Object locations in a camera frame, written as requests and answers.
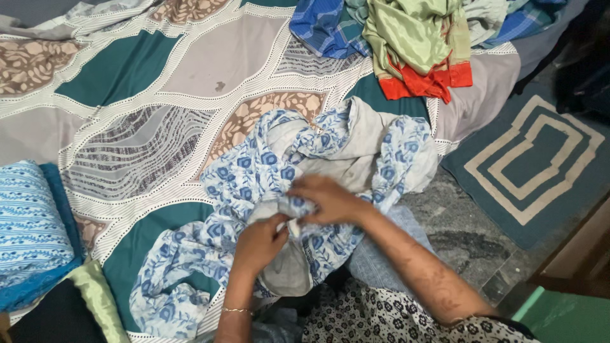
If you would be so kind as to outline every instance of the green satin cloth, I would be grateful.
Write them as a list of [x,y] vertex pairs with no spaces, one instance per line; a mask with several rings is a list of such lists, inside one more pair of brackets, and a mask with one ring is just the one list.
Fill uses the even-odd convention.
[[130,343],[99,262],[93,260],[85,263],[70,272],[66,278],[72,280],[81,291],[87,308],[101,327],[108,343]]
[[385,70],[402,79],[387,55],[394,65],[406,63],[418,74],[428,74],[449,56],[451,48],[440,33],[443,22],[447,24],[448,15],[454,12],[465,17],[459,0],[368,0],[362,36],[375,53],[375,75]]

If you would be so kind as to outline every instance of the stone floor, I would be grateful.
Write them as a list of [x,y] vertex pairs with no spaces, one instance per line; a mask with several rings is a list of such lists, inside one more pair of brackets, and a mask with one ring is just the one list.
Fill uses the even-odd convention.
[[405,195],[400,203],[411,208],[439,257],[494,306],[529,278],[569,233],[558,229],[534,248],[522,250],[440,166],[423,193]]

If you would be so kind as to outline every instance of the gold bracelet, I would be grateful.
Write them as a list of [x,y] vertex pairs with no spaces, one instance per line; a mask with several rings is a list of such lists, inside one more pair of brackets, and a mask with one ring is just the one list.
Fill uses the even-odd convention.
[[223,308],[220,311],[221,312],[247,312],[247,313],[250,313],[251,316],[254,315],[254,312],[248,310],[247,308],[237,309],[237,308],[226,308],[223,306]]

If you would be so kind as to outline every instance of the floor mat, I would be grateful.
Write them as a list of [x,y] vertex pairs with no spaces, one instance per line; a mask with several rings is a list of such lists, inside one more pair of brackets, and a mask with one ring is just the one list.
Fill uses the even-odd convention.
[[441,165],[517,244],[576,227],[610,189],[610,123],[559,115],[550,92],[530,84]]

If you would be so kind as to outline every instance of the black and white floral dress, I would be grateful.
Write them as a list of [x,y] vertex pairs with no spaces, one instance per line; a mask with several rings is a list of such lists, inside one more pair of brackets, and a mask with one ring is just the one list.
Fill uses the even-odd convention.
[[368,287],[358,280],[345,284],[338,297],[322,290],[320,305],[303,329],[303,342],[389,343],[529,343],[533,337],[486,317],[471,317],[442,327],[419,303],[399,292]]

